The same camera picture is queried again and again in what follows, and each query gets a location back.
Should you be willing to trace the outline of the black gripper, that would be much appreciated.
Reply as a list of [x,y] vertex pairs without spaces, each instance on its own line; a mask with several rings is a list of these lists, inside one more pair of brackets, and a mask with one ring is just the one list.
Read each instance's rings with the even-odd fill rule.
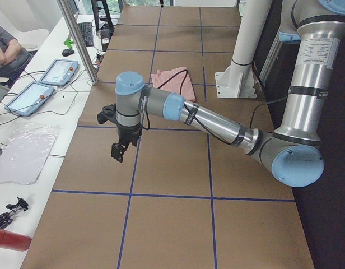
[[138,145],[139,137],[142,134],[141,113],[134,112],[132,115],[125,115],[118,112],[116,104],[111,104],[102,108],[97,115],[97,121],[99,124],[110,121],[116,125],[119,142],[112,144],[111,157],[122,163],[128,146],[131,144],[137,147]]

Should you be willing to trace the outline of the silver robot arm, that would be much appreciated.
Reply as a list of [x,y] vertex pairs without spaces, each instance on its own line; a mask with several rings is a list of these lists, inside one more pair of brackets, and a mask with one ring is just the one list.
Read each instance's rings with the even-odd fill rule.
[[117,127],[119,141],[111,147],[112,157],[122,161],[142,134],[141,114],[152,114],[243,147],[285,185],[304,187],[318,180],[324,159],[316,130],[345,36],[345,1],[283,1],[279,35],[282,42],[300,44],[279,128],[272,133],[250,129],[177,93],[147,86],[136,72],[123,72],[116,78],[115,104],[103,107],[97,116],[99,123]]

